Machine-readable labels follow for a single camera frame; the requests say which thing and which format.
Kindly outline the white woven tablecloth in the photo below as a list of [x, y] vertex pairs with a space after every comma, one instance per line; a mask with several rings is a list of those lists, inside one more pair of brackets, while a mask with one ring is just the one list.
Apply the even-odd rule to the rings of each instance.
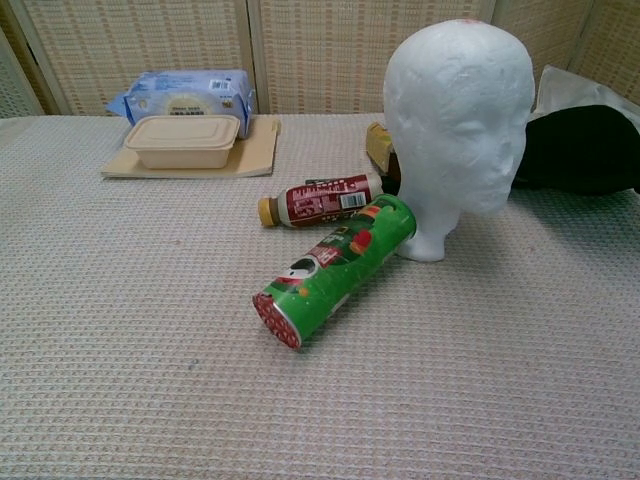
[[300, 350], [251, 298], [330, 232], [259, 198], [369, 167], [284, 115], [270, 176], [113, 180], [114, 117], [0, 120], [0, 480], [640, 480], [640, 195], [516, 190]]

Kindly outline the beige lidded lunch box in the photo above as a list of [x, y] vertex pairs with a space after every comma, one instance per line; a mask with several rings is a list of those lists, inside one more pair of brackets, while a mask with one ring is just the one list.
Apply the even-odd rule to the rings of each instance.
[[149, 116], [132, 128], [124, 146], [149, 169], [219, 169], [239, 128], [232, 115]]

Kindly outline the black baseball cap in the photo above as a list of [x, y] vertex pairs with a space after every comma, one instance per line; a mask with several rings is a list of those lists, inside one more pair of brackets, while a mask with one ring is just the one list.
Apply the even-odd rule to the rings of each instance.
[[579, 195], [640, 194], [640, 131], [606, 105], [572, 107], [528, 122], [512, 183]]

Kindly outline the white cloth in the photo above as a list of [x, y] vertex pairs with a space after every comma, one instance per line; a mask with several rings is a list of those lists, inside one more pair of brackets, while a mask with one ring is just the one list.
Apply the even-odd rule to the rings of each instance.
[[640, 100], [631, 101], [611, 88], [575, 73], [546, 65], [530, 119], [580, 106], [605, 105], [622, 113], [640, 133]]

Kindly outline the white foam mannequin head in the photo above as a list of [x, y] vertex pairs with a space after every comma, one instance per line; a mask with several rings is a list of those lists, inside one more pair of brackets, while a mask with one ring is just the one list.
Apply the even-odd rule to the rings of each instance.
[[400, 168], [398, 196], [416, 219], [399, 255], [440, 261], [462, 213], [505, 206], [534, 96], [526, 47], [496, 26], [444, 21], [398, 46], [384, 77], [384, 124]]

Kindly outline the green chips can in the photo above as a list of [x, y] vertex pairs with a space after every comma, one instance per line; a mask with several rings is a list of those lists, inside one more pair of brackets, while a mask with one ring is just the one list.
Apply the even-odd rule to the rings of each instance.
[[400, 199], [382, 194], [252, 298], [267, 328], [298, 349], [416, 231]]

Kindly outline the bamboo folding screen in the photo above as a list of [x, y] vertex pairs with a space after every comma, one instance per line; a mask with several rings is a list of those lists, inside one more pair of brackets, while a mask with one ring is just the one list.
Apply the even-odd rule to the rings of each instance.
[[0, 33], [48, 114], [102, 115], [143, 72], [241, 68], [263, 113], [382, 108], [395, 48], [480, 20], [640, 103], [640, 0], [0, 0]]

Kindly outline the blue wet wipes pack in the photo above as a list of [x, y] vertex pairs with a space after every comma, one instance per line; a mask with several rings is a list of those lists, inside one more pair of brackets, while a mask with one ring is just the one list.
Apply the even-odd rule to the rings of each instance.
[[249, 136], [255, 90], [241, 69], [147, 71], [116, 94], [106, 110], [134, 125], [149, 116], [231, 115]]

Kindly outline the red label drink bottle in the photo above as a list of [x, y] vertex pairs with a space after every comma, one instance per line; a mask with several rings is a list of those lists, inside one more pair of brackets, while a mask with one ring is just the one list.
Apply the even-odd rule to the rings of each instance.
[[381, 195], [383, 185], [369, 173], [290, 187], [258, 201], [259, 219], [265, 227], [300, 228], [348, 218]]

